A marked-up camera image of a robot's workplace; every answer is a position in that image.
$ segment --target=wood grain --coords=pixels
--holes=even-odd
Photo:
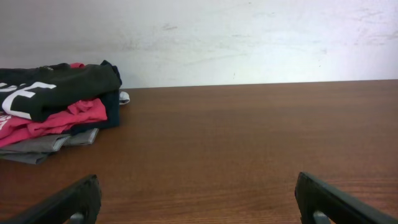
[[[300,223],[301,170],[398,217],[398,80],[128,92],[92,146],[0,161],[0,220],[97,174],[98,223]]]

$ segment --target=wooden table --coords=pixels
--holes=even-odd
[[[0,161],[0,220],[97,174],[97,223],[300,223],[301,170],[398,218],[398,80],[128,92],[92,146]]]

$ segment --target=brown tabletop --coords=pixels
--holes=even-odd
[[[128,92],[92,146],[1,160],[0,220],[97,174],[97,223],[300,223],[302,170],[398,218],[398,80]]]

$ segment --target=wall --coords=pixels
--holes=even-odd
[[[127,87],[398,78],[396,0],[2,0],[0,67],[116,64]]]

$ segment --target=navy blue fabric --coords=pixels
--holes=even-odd
[[[111,65],[109,62],[104,60],[101,65]],[[122,84],[122,80],[120,78],[119,70],[116,66],[112,66],[113,71],[118,76],[120,85]],[[101,100],[102,104],[105,106],[106,116],[108,119],[106,121],[99,121],[95,123],[88,124],[78,124],[74,125],[71,129],[63,132],[63,134],[78,134],[85,132],[87,130],[93,128],[113,128],[117,127],[120,124],[120,116],[119,116],[119,90],[110,91],[99,95],[98,98]]]

